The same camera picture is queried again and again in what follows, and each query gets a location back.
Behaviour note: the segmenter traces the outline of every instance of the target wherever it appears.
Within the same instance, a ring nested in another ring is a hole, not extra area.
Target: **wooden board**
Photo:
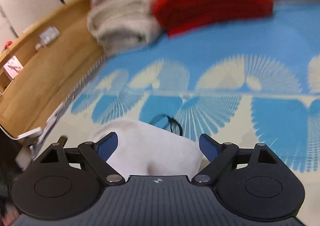
[[[63,6],[19,38],[1,58],[15,55],[24,66],[0,97],[0,125],[17,137],[44,127],[48,117],[104,54],[86,27],[90,0]],[[55,26],[61,35],[36,52],[39,34]]]

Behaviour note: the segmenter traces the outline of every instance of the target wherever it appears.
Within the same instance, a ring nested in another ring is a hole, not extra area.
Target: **black cable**
[[[162,129],[167,129],[167,127],[170,125],[170,130],[172,133],[173,132],[173,129],[172,129],[172,126],[173,125],[176,125],[178,126],[179,128],[179,136],[183,136],[183,129],[182,129],[182,126],[179,124],[178,121],[176,121],[174,118],[168,116],[167,114],[159,114],[157,116],[155,116],[153,119],[151,119],[151,121],[149,122],[150,125],[155,125],[157,122],[159,122],[160,120],[162,120],[163,118],[167,118],[168,119],[168,123],[166,125],[164,125],[162,127]]]

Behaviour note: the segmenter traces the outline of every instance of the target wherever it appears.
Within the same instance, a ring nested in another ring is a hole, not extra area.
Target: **red towel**
[[[157,0],[154,14],[168,35],[214,22],[265,17],[272,0]]]

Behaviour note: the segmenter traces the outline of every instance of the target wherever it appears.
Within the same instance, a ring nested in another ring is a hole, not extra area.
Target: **blue mat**
[[[174,117],[183,135],[233,130],[251,97],[251,129],[286,164],[317,171],[320,157],[320,4],[283,2],[270,19],[215,24],[110,59],[70,106],[104,124],[134,111]],[[157,123],[163,127],[165,120]]]

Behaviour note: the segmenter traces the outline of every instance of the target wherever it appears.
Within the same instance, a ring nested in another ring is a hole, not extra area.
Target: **triangular cutout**
[[[55,149],[52,149],[47,156],[41,161],[42,164],[46,163],[57,163],[59,162],[58,154]]]
[[[266,163],[266,164],[276,164],[277,161],[270,155],[270,153],[266,150],[261,150],[259,159],[259,163]]]

